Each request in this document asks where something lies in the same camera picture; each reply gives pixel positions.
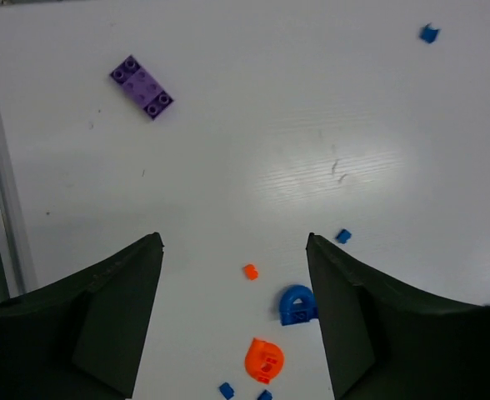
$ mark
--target white table surface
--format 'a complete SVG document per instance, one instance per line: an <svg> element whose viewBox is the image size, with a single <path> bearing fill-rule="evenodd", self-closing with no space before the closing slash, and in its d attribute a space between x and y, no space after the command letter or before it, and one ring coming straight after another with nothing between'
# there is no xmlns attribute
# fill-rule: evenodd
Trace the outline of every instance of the white table surface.
<svg viewBox="0 0 490 400"><path fill-rule="evenodd" d="M176 99L155 122L108 79L130 53ZM318 322L273 312L309 232L490 302L490 1L2 7L0 111L40 285L162 234L135 399L256 398L253 337L286 354L276 399L332 399Z"/></svg>

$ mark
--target orange lego piece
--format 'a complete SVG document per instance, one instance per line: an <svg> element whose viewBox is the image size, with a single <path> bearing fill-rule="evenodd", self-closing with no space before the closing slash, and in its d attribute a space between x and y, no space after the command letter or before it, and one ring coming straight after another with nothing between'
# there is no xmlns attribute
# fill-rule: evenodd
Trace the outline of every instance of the orange lego piece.
<svg viewBox="0 0 490 400"><path fill-rule="evenodd" d="M258 271L256 270L256 267L254 267L254 264L248 264L247 266L243 267L243 271L245 272L245 275L247 275L247 278L249 278L251 281L258 278Z"/></svg>
<svg viewBox="0 0 490 400"><path fill-rule="evenodd" d="M254 338L245 357L245 369L257 381L268 385L284 366L284 353L279 346Z"/></svg>

